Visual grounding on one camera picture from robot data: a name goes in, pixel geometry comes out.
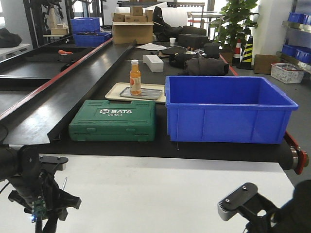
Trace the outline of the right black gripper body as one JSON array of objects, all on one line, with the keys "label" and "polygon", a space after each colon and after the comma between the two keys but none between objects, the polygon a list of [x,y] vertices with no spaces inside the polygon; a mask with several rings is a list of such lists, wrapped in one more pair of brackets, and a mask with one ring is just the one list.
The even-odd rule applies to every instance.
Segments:
[{"label": "right black gripper body", "polygon": [[239,207],[239,213],[249,221],[245,226],[248,233],[271,233],[271,217],[278,209],[265,196],[257,193]]}]

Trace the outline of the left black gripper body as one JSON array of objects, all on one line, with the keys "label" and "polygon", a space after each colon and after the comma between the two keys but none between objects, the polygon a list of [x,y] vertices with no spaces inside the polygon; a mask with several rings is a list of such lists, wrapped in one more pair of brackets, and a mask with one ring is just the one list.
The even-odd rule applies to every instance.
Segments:
[{"label": "left black gripper body", "polygon": [[20,204],[24,212],[31,215],[36,233],[56,232],[58,220],[67,218],[67,209],[79,209],[82,203],[80,197],[59,187],[53,172],[44,169],[38,173],[14,175],[8,181],[14,187],[8,196],[9,201]]}]

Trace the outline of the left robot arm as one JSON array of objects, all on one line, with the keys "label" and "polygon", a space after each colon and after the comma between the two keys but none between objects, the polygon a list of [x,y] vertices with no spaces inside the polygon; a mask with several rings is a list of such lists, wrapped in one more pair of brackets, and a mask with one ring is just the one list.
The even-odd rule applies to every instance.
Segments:
[{"label": "left robot arm", "polygon": [[82,201],[60,187],[54,176],[66,167],[68,158],[40,155],[30,145],[10,145],[6,126],[0,127],[0,180],[8,181],[14,190],[8,196],[31,215],[35,232],[54,233],[57,222],[66,220],[68,208],[79,209]]}]

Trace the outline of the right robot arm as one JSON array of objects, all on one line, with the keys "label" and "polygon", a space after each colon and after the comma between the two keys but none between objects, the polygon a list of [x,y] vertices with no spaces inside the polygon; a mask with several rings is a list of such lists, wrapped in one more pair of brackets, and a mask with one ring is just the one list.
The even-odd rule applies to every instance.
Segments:
[{"label": "right robot arm", "polygon": [[258,194],[264,216],[256,216],[250,208],[242,206],[239,213],[249,220],[248,233],[309,233],[311,231],[311,181],[295,186],[293,197],[277,208],[266,197]]}]

